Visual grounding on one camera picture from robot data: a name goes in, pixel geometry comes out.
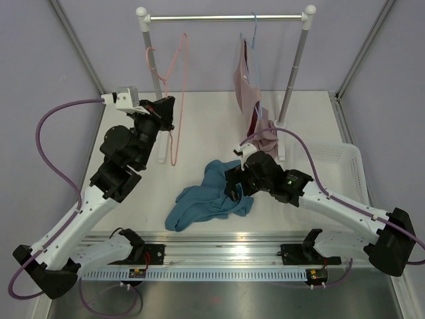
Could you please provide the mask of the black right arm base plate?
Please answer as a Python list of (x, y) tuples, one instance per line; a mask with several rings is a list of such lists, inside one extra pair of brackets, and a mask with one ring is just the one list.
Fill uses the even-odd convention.
[(340, 257), (323, 257), (313, 247), (303, 244), (282, 244), (279, 255), (284, 265), (340, 265)]

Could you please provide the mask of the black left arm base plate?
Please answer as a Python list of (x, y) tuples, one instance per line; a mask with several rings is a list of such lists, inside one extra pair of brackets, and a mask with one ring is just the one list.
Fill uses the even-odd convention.
[(162, 265), (165, 257), (164, 244), (146, 243), (143, 246), (143, 252), (140, 256), (134, 258), (128, 257), (122, 261), (112, 262), (112, 265)]

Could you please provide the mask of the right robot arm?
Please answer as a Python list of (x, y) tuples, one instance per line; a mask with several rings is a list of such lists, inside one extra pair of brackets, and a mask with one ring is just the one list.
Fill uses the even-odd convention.
[(402, 209), (388, 212), (334, 195), (312, 176), (284, 170), (263, 151), (227, 170), (225, 178), (224, 193), (232, 201), (263, 191), (280, 203), (322, 214), (347, 228), (316, 228), (300, 244), (283, 244), (285, 265), (340, 265), (346, 257), (369, 261), (390, 276), (401, 276), (408, 265), (416, 235), (409, 214)]

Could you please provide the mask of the teal tank top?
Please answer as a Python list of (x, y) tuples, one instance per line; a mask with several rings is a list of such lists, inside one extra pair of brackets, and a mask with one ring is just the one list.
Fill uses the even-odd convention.
[(254, 199), (243, 195), (241, 186), (236, 186), (240, 196), (237, 201), (232, 201), (224, 194), (225, 172), (239, 165), (239, 160), (221, 162), (215, 159), (208, 163), (201, 184), (184, 188), (176, 197), (175, 205), (165, 220), (165, 228), (168, 231), (181, 232), (193, 223), (227, 219), (230, 214), (247, 216)]

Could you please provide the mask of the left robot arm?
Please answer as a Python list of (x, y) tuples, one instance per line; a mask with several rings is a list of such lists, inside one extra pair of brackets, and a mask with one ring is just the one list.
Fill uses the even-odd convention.
[(46, 119), (71, 106), (109, 102), (133, 120), (133, 127), (119, 125), (106, 132), (100, 146), (104, 160), (84, 191), (79, 191), (68, 177), (52, 167), (76, 192), (77, 202), (43, 238), (32, 245), (19, 245), (13, 252), (20, 264), (17, 272), (26, 272), (40, 288), (39, 293), (51, 300), (64, 296), (89, 272), (112, 263), (136, 265), (143, 258), (145, 242), (131, 229), (121, 230), (110, 239), (83, 249), (79, 244), (141, 181), (139, 173), (147, 167), (158, 133), (174, 128), (175, 97), (152, 102), (140, 100), (137, 95), (112, 93), (62, 104), (47, 112), (38, 123), (37, 150), (44, 162), (52, 166), (40, 141)]

